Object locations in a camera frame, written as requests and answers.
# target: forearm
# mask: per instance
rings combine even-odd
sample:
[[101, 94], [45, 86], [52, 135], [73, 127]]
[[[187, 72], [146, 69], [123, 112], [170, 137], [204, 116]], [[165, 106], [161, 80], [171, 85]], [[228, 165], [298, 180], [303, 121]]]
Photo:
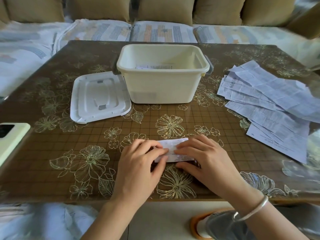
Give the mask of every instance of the forearm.
[[126, 203], [110, 200], [102, 207], [98, 217], [81, 240], [120, 239], [135, 213], [136, 210]]
[[[259, 190], [246, 187], [231, 205], [245, 216], [263, 200]], [[258, 240], [308, 240], [290, 221], [288, 221], [270, 202], [246, 221], [247, 226]]]

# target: hand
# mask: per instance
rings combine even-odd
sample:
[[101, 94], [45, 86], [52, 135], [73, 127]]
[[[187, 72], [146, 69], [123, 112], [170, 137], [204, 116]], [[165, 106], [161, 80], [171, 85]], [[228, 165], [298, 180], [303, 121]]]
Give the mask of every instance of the hand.
[[153, 172], [151, 164], [168, 150], [155, 140], [135, 139], [131, 145], [126, 146], [119, 160], [111, 200], [124, 201], [138, 210], [157, 186], [168, 157], [163, 156]]
[[176, 154], [195, 158], [201, 169], [187, 162], [176, 167], [193, 175], [221, 198], [232, 202], [250, 187], [239, 174], [227, 152], [214, 140], [204, 135], [190, 137], [177, 145]]

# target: gray pants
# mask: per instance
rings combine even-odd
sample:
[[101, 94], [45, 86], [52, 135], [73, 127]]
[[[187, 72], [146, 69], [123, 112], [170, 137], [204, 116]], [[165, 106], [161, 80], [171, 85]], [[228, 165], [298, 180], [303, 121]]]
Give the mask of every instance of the gray pants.
[[[320, 207], [312, 204], [275, 206], [293, 225], [312, 240], [320, 240]], [[216, 240], [256, 240], [244, 221], [233, 222], [234, 211], [212, 214], [207, 233]]]

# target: left hand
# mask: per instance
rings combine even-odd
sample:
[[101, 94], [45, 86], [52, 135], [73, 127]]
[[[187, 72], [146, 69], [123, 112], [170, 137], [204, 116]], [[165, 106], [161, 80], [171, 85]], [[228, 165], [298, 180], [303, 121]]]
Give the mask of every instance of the left hand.
[[163, 156], [151, 172], [152, 162], [168, 151], [155, 140], [135, 139], [131, 145], [126, 146], [119, 160], [111, 200], [122, 201], [138, 210], [157, 186], [168, 157]]

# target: tan backrest cushion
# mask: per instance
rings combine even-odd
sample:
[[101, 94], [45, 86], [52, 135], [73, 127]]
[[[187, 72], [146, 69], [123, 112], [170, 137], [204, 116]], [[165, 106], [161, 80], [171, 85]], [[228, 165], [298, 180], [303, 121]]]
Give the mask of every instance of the tan backrest cushion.
[[6, 0], [9, 17], [21, 23], [64, 22], [62, 0]]
[[192, 25], [195, 0], [140, 0], [138, 20]]
[[248, 26], [282, 26], [294, 10], [295, 0], [246, 0], [242, 23]]
[[320, 2], [302, 16], [288, 24], [287, 28], [308, 39], [320, 36]]
[[0, 21], [3, 23], [10, 21], [4, 0], [0, 0]]
[[198, 0], [194, 24], [241, 25], [240, 12], [245, 0]]
[[71, 18], [112, 19], [129, 22], [130, 0], [67, 0]]

